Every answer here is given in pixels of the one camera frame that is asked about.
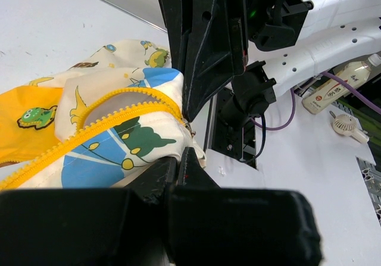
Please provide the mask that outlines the white handheld mini fan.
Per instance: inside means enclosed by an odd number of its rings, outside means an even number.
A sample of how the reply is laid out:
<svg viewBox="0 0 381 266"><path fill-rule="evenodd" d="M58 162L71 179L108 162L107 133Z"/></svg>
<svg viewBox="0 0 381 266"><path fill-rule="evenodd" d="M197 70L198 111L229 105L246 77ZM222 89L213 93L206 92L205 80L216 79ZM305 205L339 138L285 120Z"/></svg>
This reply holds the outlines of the white handheld mini fan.
<svg viewBox="0 0 381 266"><path fill-rule="evenodd" d="M337 134L351 137L361 144L368 143L369 137L358 128L354 117L348 114L335 115L333 111L329 113L333 117L332 127Z"/></svg>

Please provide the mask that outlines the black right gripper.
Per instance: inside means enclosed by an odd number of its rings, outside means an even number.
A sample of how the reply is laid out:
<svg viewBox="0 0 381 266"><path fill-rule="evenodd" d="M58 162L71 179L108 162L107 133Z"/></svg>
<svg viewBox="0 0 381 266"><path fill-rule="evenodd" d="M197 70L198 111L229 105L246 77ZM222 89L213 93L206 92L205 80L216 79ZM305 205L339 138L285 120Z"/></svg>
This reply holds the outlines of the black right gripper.
<svg viewBox="0 0 381 266"><path fill-rule="evenodd" d="M303 0L158 1L172 67L184 75L182 113L190 122L234 76L244 73L248 37L263 52L294 46L313 9L311 1Z"/></svg>

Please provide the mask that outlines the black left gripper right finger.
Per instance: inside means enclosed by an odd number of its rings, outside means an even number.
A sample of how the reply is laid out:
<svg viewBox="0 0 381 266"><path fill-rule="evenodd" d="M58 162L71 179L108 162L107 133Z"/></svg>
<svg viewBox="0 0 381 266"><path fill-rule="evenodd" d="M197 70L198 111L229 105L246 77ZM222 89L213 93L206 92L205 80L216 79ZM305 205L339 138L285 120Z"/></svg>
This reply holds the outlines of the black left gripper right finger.
<svg viewBox="0 0 381 266"><path fill-rule="evenodd" d="M291 190L218 187L193 148L168 194L176 265L319 265L320 235L306 198Z"/></svg>

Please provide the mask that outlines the plastic drink bottle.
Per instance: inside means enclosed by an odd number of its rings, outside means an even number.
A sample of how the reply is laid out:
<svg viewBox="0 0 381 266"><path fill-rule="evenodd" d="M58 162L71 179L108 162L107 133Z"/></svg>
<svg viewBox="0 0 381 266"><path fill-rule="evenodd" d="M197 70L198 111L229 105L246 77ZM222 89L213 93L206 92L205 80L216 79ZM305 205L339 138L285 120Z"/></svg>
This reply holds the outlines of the plastic drink bottle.
<svg viewBox="0 0 381 266"><path fill-rule="evenodd" d="M356 61L347 64L337 75L318 87L313 93L302 100L306 110L318 114L333 101L350 92L341 82L346 83L354 90L365 84L373 68L380 65L380 56L372 54L365 61Z"/></svg>

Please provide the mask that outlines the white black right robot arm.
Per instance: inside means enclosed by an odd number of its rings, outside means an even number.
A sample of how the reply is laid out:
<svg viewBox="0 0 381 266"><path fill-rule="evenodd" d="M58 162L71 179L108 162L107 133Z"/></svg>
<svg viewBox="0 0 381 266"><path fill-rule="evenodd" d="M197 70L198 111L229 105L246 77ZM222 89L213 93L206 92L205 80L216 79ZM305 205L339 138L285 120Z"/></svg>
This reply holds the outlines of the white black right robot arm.
<svg viewBox="0 0 381 266"><path fill-rule="evenodd" d="M280 96L336 65L380 51L380 0L158 0L182 112L201 108L250 61Z"/></svg>

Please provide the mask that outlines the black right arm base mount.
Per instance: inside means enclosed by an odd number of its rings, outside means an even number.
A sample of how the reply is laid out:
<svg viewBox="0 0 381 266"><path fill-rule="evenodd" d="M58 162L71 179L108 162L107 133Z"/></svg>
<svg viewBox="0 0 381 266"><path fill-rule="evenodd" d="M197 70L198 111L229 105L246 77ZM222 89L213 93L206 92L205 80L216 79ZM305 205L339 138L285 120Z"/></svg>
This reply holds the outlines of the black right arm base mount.
<svg viewBox="0 0 381 266"><path fill-rule="evenodd" d="M256 143L253 120L264 119L264 113L276 101L276 80L268 78L264 65L264 61L250 64L243 75L233 78L231 87L217 93L209 128L210 149L254 168L266 140Z"/></svg>

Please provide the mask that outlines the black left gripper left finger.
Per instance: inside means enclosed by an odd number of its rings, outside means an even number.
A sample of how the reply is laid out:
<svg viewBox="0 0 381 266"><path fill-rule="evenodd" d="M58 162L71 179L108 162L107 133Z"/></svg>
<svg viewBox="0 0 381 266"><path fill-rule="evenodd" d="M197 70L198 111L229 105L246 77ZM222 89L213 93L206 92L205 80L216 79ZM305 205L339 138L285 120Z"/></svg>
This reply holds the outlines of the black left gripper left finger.
<svg viewBox="0 0 381 266"><path fill-rule="evenodd" d="M174 158L131 187L1 192L2 265L169 265L161 195Z"/></svg>

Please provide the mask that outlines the dinosaur print hooded baby jacket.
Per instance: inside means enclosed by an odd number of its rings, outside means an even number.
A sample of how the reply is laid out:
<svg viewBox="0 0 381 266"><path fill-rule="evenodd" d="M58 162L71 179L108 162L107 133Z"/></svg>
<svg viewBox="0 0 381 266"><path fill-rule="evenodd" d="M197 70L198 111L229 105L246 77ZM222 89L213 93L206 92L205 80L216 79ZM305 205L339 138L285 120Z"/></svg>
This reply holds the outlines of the dinosaur print hooded baby jacket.
<svg viewBox="0 0 381 266"><path fill-rule="evenodd" d="M130 183L159 159L204 151L182 113L183 74L147 40L101 47L62 73L1 95L1 189Z"/></svg>

